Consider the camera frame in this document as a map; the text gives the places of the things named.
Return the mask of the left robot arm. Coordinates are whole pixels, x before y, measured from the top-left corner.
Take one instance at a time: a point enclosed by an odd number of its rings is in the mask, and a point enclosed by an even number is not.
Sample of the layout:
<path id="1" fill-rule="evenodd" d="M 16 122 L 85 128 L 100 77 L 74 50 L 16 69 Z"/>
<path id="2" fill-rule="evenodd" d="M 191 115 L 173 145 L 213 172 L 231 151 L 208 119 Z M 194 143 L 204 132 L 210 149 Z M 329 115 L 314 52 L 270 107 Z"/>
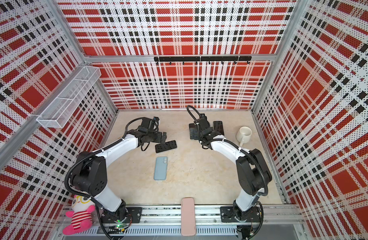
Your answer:
<path id="1" fill-rule="evenodd" d="M 110 189 L 107 169 L 129 151 L 144 151 L 144 145 L 164 143 L 167 133 L 159 131 L 159 124 L 158 117 L 136 118 L 127 123 L 123 136 L 115 142 L 94 152 L 80 153 L 65 175 L 66 190 L 93 201 L 113 220 L 123 221 L 128 215 L 126 203 Z"/>

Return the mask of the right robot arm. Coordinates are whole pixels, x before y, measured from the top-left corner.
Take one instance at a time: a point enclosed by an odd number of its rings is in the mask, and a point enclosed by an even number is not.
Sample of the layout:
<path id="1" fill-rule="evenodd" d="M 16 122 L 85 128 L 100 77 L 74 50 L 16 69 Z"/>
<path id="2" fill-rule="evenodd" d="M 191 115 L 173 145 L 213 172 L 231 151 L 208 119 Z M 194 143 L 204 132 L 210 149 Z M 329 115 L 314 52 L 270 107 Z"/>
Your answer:
<path id="1" fill-rule="evenodd" d="M 202 148 L 216 151 L 235 163 L 241 192 L 233 202 L 232 217 L 239 222 L 246 221 L 251 209 L 261 204 L 259 198 L 268 195 L 268 184 L 273 179 L 263 154 L 257 149 L 244 149 L 226 139 L 211 128 L 206 115 L 199 113 L 195 107 L 188 105 L 186 109 L 194 120 Z"/>

